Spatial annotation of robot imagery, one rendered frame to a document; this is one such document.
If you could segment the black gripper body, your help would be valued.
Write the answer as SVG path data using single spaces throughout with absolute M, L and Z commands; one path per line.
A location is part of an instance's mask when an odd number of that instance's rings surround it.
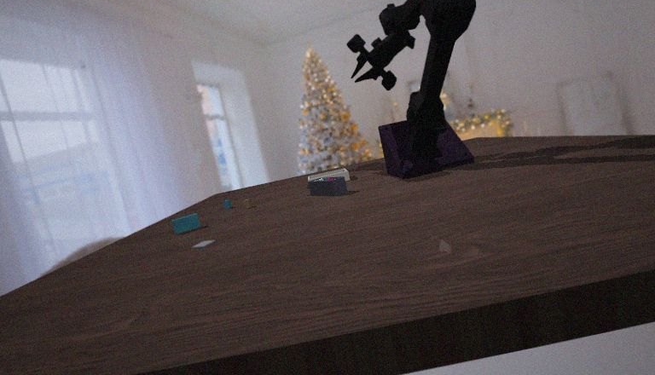
M 395 86 L 397 77 L 392 73 L 391 70 L 388 72 L 382 67 L 395 55 L 387 48 L 385 45 L 385 39 L 370 52 L 363 47 L 366 43 L 359 35 L 355 35 L 347 46 L 351 49 L 352 52 L 357 53 L 360 51 L 359 59 L 362 63 L 368 61 L 373 66 L 372 73 L 378 77 L 381 76 L 382 85 L 389 91 Z

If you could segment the white square tray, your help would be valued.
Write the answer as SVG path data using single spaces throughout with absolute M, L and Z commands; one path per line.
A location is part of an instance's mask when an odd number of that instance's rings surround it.
M 308 182 L 312 181 L 312 180 L 315 180 L 315 179 L 318 179 L 318 178 L 338 177 L 338 176 L 344 176 L 345 181 L 350 180 L 349 171 L 346 170 L 346 169 L 340 169 L 340 170 L 329 171 L 329 172 L 326 172 L 326 173 L 321 173 L 321 174 L 318 174 L 318 175 L 308 176 Z

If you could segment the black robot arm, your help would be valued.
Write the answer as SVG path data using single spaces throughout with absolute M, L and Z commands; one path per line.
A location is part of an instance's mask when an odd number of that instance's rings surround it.
M 448 129 L 440 92 L 455 41 L 469 27 L 475 8 L 475 0 L 406 0 L 396 7 L 387 4 L 380 13 L 385 45 L 394 55 L 407 46 L 414 49 L 408 30 L 418 26 L 421 15 L 431 35 L 420 91 L 411 93 L 406 115 L 415 157 L 438 153 L 439 133 Z

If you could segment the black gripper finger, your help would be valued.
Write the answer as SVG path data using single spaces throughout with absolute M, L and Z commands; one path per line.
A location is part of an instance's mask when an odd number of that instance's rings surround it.
M 359 57 L 359 56 L 358 56 L 358 57 Z M 356 60 L 358 61 L 357 65 L 356 65 L 356 70 L 353 72 L 351 78 L 355 77 L 355 75 L 360 71 L 360 69 L 361 69 L 361 68 L 364 66 L 364 64 L 366 63 L 366 62 L 362 63 L 358 57 L 356 58 Z
M 363 81 L 363 80 L 365 80 L 365 79 L 370 79 L 370 78 L 373 78 L 374 80 L 376 80 L 377 77 L 372 73 L 373 69 L 374 69 L 374 68 L 372 67 L 370 70 L 368 70 L 367 72 L 365 72 L 362 76 L 360 76 L 360 77 L 355 81 L 355 83 L 356 83 L 356 82 L 359 82 L 359 81 Z

